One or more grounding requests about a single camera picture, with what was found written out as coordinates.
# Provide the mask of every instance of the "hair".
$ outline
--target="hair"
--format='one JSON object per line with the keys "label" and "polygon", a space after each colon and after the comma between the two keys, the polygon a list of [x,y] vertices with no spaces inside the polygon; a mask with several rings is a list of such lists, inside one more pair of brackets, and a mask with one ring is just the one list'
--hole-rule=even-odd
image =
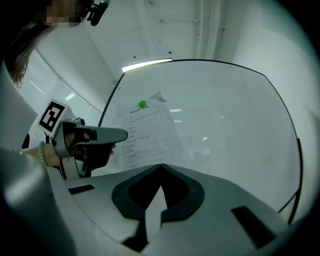
{"label": "hair", "polygon": [[39,23],[32,28],[22,28],[5,55],[5,64],[14,83],[19,84],[26,73],[30,54],[41,37],[53,30]]}
{"label": "hair", "polygon": [[[15,84],[20,84],[26,74],[28,67],[29,57],[37,46],[39,40],[50,33],[54,28],[43,24],[41,21],[41,15],[45,10],[45,7],[53,0],[45,0],[42,2],[41,10],[33,17],[33,21],[36,23],[34,27],[29,28],[28,26],[23,27],[18,35],[15,37],[13,42],[5,55],[5,64],[11,75],[11,78]],[[79,24],[90,8],[93,0],[78,0],[81,4],[81,13],[77,13],[76,17],[70,17],[74,26]]]}

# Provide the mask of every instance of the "white panel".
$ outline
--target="white panel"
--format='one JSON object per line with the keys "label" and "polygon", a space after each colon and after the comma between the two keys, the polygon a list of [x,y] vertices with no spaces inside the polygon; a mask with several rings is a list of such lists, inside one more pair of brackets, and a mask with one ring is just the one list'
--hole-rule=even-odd
{"label": "white panel", "polygon": [[23,78],[22,88],[18,90],[26,102],[39,114],[59,81],[57,74],[33,51]]}
{"label": "white panel", "polygon": [[300,162],[294,127],[263,75],[208,61],[135,69],[121,80],[101,126],[119,126],[117,111],[158,91],[170,109],[182,110],[171,112],[179,121],[182,167],[232,181],[276,211],[297,191]]}
{"label": "white panel", "polygon": [[295,18],[277,1],[229,0],[219,61],[265,74],[285,102],[301,141],[303,179],[295,220],[319,193],[320,62]]}
{"label": "white panel", "polygon": [[[66,98],[70,94],[74,94],[75,96],[70,100],[66,100]],[[52,99],[67,104],[68,106],[70,106],[73,114],[76,117],[80,117],[86,120],[89,114],[90,105],[84,99],[82,99],[77,93],[71,90],[71,88],[64,81],[61,81],[58,84],[56,90],[54,90],[52,94]]]}

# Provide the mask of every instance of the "white surface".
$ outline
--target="white surface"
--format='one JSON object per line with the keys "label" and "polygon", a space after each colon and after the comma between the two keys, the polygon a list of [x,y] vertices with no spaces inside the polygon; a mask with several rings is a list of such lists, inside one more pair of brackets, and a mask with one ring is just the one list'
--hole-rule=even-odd
{"label": "white surface", "polygon": [[119,127],[117,111],[158,91],[169,109],[182,110],[170,113],[178,121],[182,167],[230,180],[276,211],[296,192],[300,163],[294,128],[263,75],[209,61],[132,70],[122,78],[101,126]]}
{"label": "white surface", "polygon": [[276,1],[229,0],[217,59],[265,74],[286,104],[302,147],[298,220],[313,206],[320,181],[320,62],[315,49]]}
{"label": "white surface", "polygon": [[36,51],[33,51],[23,77],[22,88],[18,88],[18,91],[32,109],[39,114],[59,81],[57,74]]}
{"label": "white surface", "polygon": [[38,51],[66,83],[102,111],[115,80],[84,23],[57,28],[37,46]]}
{"label": "white surface", "polygon": [[145,231],[148,242],[161,228],[161,213],[167,209],[165,193],[160,186],[148,208],[145,210]]}

